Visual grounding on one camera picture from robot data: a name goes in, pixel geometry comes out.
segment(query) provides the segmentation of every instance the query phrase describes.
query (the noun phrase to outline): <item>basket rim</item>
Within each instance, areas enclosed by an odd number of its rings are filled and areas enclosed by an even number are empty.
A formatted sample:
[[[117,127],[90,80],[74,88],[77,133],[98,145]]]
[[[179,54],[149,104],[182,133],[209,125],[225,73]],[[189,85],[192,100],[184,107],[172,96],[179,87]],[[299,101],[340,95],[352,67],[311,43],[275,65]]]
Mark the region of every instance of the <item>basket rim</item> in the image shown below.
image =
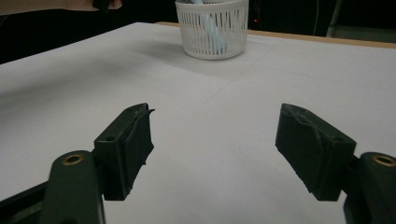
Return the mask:
[[[233,0],[233,1],[217,3],[217,4],[203,4],[203,5],[201,5],[201,4],[180,3],[176,0],[175,4],[176,4],[177,9],[181,9],[181,10],[183,10],[183,9],[189,9],[189,10],[221,9],[221,10],[224,10],[224,8],[244,6],[245,4],[248,4],[248,1],[249,0]]]

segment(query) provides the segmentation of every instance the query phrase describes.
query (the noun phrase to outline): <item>white table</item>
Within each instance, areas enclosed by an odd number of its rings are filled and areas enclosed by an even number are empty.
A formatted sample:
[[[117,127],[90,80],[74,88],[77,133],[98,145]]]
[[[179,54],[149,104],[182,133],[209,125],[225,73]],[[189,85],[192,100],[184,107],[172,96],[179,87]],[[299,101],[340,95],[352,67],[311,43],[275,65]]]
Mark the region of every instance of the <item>white table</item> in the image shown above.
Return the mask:
[[[155,146],[109,224],[345,223],[276,150],[282,103],[395,156],[396,49],[249,35],[243,54],[187,56],[177,27],[135,23],[0,65],[0,200],[47,180],[66,152],[147,102]]]

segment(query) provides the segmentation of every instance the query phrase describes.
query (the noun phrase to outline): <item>human arm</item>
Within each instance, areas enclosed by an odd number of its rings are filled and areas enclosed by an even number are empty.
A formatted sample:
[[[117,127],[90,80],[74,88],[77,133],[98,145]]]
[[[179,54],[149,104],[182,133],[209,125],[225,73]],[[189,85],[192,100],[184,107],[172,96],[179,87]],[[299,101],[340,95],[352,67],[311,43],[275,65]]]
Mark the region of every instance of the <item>human arm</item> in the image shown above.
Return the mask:
[[[117,9],[121,6],[121,0],[112,0],[109,9]],[[0,0],[0,16],[47,9],[97,10],[92,6],[92,0]]]

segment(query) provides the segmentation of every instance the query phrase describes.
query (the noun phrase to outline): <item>perforated basket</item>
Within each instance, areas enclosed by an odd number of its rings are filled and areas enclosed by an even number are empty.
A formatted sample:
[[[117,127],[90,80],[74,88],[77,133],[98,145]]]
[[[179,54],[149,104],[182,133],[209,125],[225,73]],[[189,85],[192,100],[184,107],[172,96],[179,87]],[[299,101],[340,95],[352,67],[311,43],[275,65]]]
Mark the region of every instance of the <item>perforated basket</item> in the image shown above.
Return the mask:
[[[247,43],[248,0],[176,0],[183,49],[206,60],[231,58]]]

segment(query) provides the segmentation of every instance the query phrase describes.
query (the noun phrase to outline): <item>light blue object in basket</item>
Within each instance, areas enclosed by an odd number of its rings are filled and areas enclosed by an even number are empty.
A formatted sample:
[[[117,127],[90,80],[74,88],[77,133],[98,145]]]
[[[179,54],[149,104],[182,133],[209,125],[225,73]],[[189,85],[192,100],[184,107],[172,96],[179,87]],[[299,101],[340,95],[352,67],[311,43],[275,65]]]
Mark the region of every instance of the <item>light blue object in basket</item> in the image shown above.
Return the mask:
[[[191,0],[194,4],[204,4],[203,0]],[[209,16],[209,14],[201,14],[204,21],[204,29],[207,32],[209,38],[213,39],[213,49],[216,53],[225,53],[226,43],[224,36],[220,33],[219,28],[216,26],[215,22]]]

